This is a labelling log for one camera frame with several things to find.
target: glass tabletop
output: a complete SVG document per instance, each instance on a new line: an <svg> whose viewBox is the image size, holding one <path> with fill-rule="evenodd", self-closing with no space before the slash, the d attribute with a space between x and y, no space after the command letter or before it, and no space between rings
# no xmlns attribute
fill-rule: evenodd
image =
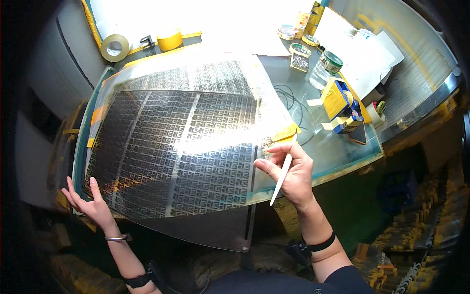
<svg viewBox="0 0 470 294"><path fill-rule="evenodd" d="M311 71L321 53L313 47L310 48L312 48L312 56L309 61ZM360 145L350 141L348 134L336 134L332 130L324 130L322 128L321 122L329 122L323 106L310 107L306 102L309 99L320 98L320 90L310 84L308 80L309 73L302 73L290 68L290 57L258 57L276 91L281 92L281 89L291 93L296 99L293 100L279 94L280 100L289 110L293 120L301 127L302 133L298 135L299 144L302 145L307 154L314 160L312 186L345 175L383 156L382 146L371 124L365 125L366 145ZM118 70L116 67L114 69L108 68L103 74L102 80L114 74L116 70ZM98 91L99 87L97 87L90 99L78 134L72 175L77 191L81 191L83 187L86 144L88 141L90 120L94 111L94 102ZM272 195L275 188L275 183L264 173L259 173L258 187L261 188L258 189L258 191L261 192L247 197L247 205L270 199L270 195ZM86 198L84 193L81 193L81 195L83 198Z"/></svg>

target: plastic water bottle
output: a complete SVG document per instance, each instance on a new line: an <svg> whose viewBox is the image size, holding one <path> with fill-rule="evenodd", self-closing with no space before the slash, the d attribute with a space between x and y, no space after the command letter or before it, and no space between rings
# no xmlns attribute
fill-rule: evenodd
<svg viewBox="0 0 470 294"><path fill-rule="evenodd" d="M343 61L338 56L325 50L310 74L310 83L317 89L323 90L331 77L338 75L343 67Z"/></svg>

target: person's right hand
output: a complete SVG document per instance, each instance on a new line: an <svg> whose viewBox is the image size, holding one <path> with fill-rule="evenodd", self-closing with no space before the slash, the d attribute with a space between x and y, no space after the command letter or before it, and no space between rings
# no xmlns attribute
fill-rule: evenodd
<svg viewBox="0 0 470 294"><path fill-rule="evenodd" d="M103 200L103 197L101 197L100 188L98 188L98 183L95 178L90 178L90 189L93 194L93 201L85 201L75 192L72 179L69 176L67 177L67 185L69 190L62 188L62 193L64 193L77 211L84 213L92 219L100 226L105 234L107 231L115 230L117 226L116 221L114 220L108 205Z"/></svg>
<svg viewBox="0 0 470 294"><path fill-rule="evenodd" d="M302 211L313 200L312 169L313 160L305 153L298 143L287 142L276 144L267 149L274 153L269 160L257 159L254 165L268 174L276 183L281 174L281 168L288 152L292 156L292 163L286 178L281 186L284 196Z"/></svg>

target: label on bottle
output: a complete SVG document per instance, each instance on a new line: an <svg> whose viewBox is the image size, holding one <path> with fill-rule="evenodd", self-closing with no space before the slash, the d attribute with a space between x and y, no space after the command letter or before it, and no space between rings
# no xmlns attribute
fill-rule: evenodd
<svg viewBox="0 0 470 294"><path fill-rule="evenodd" d="M341 66L337 66L334 64L330 59L328 59L324 54L320 56L320 59L318 61L322 67L333 77L336 76L336 74L339 72L341 69Z"/></svg>

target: fingernail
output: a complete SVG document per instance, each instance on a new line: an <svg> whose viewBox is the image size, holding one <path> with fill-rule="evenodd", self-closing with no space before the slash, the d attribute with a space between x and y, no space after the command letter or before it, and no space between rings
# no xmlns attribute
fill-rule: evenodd
<svg viewBox="0 0 470 294"><path fill-rule="evenodd" d="M266 165L266 159L263 159L263 158L258 158L257 160L255 160L255 162L258 162L258 164L261 164L261 165Z"/></svg>

